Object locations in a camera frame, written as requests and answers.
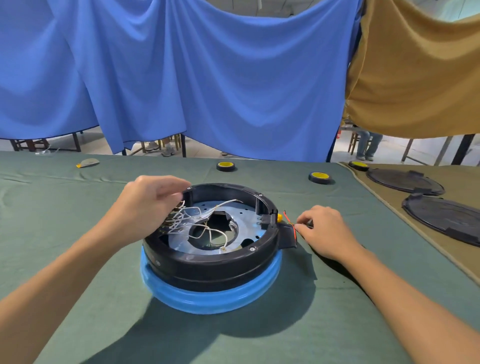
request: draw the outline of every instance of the brown cloth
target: brown cloth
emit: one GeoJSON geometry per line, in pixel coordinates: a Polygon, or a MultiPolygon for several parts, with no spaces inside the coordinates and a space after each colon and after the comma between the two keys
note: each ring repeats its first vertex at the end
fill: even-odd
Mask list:
{"type": "Polygon", "coordinates": [[[366,130],[434,138],[480,133],[480,14],[432,19],[406,0],[367,0],[347,80],[366,130]]]}
{"type": "MultiPolygon", "coordinates": [[[[445,200],[452,200],[467,206],[480,208],[480,168],[478,167],[371,164],[370,168],[402,171],[416,170],[444,187],[445,194],[441,197],[445,200]]],[[[388,207],[402,217],[418,233],[426,237],[443,255],[480,285],[480,247],[449,238],[423,225],[402,209],[402,201],[409,196],[408,193],[378,184],[368,178],[365,172],[351,170],[361,183],[377,194],[388,207]]]]}

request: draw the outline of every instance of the forearm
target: forearm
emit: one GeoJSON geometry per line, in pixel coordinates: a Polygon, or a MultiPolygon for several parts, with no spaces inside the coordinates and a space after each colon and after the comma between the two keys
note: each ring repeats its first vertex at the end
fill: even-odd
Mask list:
{"type": "Polygon", "coordinates": [[[2,363],[32,363],[115,252],[107,243],[86,234],[0,301],[2,363]]]}
{"type": "Polygon", "coordinates": [[[480,334],[402,280],[374,254],[359,249],[340,262],[415,363],[480,363],[480,334]]]}

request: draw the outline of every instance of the wire bundle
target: wire bundle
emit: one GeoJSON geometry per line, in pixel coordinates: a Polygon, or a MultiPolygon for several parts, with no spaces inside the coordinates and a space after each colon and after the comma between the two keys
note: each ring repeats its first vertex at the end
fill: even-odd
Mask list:
{"type": "Polygon", "coordinates": [[[185,201],[181,201],[177,205],[177,207],[175,207],[168,214],[167,218],[162,223],[159,230],[160,230],[160,232],[162,232],[164,234],[181,234],[181,235],[186,235],[189,238],[193,238],[193,239],[200,239],[203,236],[203,234],[205,233],[205,231],[208,231],[209,238],[210,238],[210,240],[209,240],[210,246],[220,247],[222,249],[222,251],[225,251],[225,249],[227,247],[227,244],[228,244],[228,236],[223,231],[210,228],[207,225],[207,221],[203,224],[197,224],[197,223],[195,223],[195,220],[203,219],[205,217],[207,217],[207,218],[210,217],[215,210],[217,210],[219,207],[221,207],[223,205],[226,205],[230,202],[240,202],[240,203],[242,203],[239,200],[225,201],[225,202],[222,202],[219,205],[216,205],[215,207],[209,209],[208,211],[206,211],[202,214],[202,210],[199,207],[197,207],[197,206],[187,207],[187,206],[185,206],[185,201]],[[197,209],[199,214],[196,215],[196,216],[195,215],[190,215],[190,214],[187,213],[188,209],[197,209]],[[181,231],[176,231],[180,228],[186,228],[186,227],[191,227],[191,226],[202,227],[203,228],[202,233],[199,236],[192,236],[190,234],[185,234],[184,232],[181,232],[181,231]],[[220,234],[222,234],[225,238],[225,243],[222,243],[222,244],[219,244],[219,245],[212,243],[212,232],[213,231],[216,231],[216,232],[219,232],[220,234]]]}

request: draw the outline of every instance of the blue curtain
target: blue curtain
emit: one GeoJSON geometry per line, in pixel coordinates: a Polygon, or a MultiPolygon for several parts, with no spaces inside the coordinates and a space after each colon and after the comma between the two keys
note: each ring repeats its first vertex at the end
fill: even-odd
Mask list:
{"type": "Polygon", "coordinates": [[[325,161],[361,0],[288,19],[205,0],[48,0],[113,152],[185,132],[250,158],[325,161]]]}
{"type": "Polygon", "coordinates": [[[46,1],[0,0],[0,138],[44,138],[97,125],[46,1]]]}

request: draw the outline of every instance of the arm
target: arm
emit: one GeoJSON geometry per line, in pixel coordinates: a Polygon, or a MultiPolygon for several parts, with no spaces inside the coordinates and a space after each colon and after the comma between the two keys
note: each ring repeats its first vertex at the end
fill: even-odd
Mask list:
{"type": "Polygon", "coordinates": [[[315,206],[297,222],[295,228],[312,249],[355,277],[415,363],[480,363],[480,334],[364,249],[338,211],[315,206]],[[304,225],[310,219],[312,230],[304,225]]]}
{"type": "Polygon", "coordinates": [[[33,363],[101,267],[160,226],[190,184],[141,176],[70,249],[0,301],[0,358],[33,363]]]}

